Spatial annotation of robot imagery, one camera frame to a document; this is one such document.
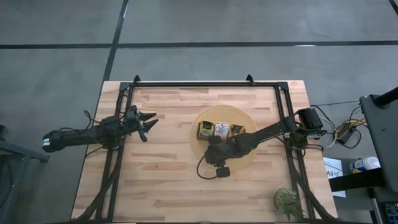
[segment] round straw mat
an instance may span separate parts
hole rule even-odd
[[[197,140],[198,123],[200,121],[209,121],[213,124],[219,122],[229,123],[229,125],[236,124],[244,126],[247,133],[253,133],[257,131],[256,124],[254,121],[243,111],[233,106],[212,106],[207,108],[205,111],[199,114],[196,120],[192,123],[191,134],[190,134],[190,145],[192,152],[199,160],[204,155],[208,147],[208,142],[203,140]],[[252,150],[248,155],[237,159],[227,159],[226,167],[229,167],[231,171],[242,169],[249,165],[257,154],[257,149]],[[207,166],[210,169],[216,169],[216,167],[207,164],[205,160],[202,161],[201,166]]]

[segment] succulent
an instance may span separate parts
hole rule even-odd
[[[281,188],[274,195],[274,204],[279,213],[286,214],[290,221],[290,215],[295,217],[298,221],[303,218],[303,210],[301,204],[297,200],[297,193],[293,190]]]

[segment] bottle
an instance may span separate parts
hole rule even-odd
[[[367,170],[380,168],[379,159],[371,156],[365,159],[359,159],[349,164],[349,169],[353,174],[366,172]]]

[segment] butcher block tabletop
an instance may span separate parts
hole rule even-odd
[[[309,107],[304,82],[287,82],[294,111]],[[114,114],[119,85],[104,82],[96,120]],[[197,176],[198,159],[189,143],[191,127],[197,125],[193,121],[211,106],[235,106],[248,114],[258,129],[278,122],[273,87],[135,87],[132,105],[144,113],[156,112],[159,122],[147,134],[147,142],[137,133],[126,136],[114,222],[287,222],[285,215],[276,213],[273,203],[279,188],[292,188],[281,142],[271,139],[258,145],[248,166],[214,180]],[[90,145],[87,153],[99,147]],[[72,218],[81,215],[100,190],[105,159],[105,149],[85,159]],[[307,149],[304,161],[311,191],[337,217],[322,152]],[[207,177],[215,175],[215,170],[206,166],[201,166],[200,172]],[[304,194],[300,199],[306,210]]]

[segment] concrete floor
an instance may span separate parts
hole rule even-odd
[[[122,0],[0,0],[0,44],[111,43]],[[388,0],[136,0],[120,43],[206,41],[398,40]],[[357,100],[398,85],[398,46],[119,49],[110,80],[305,80],[311,104]],[[42,136],[84,128],[95,112],[109,49],[0,50],[0,123],[8,141],[36,151]],[[355,103],[324,106],[335,122]],[[84,146],[32,162],[15,223],[68,220]],[[326,157],[374,155],[369,134],[355,149],[334,145]],[[367,212],[338,209],[347,221]]]

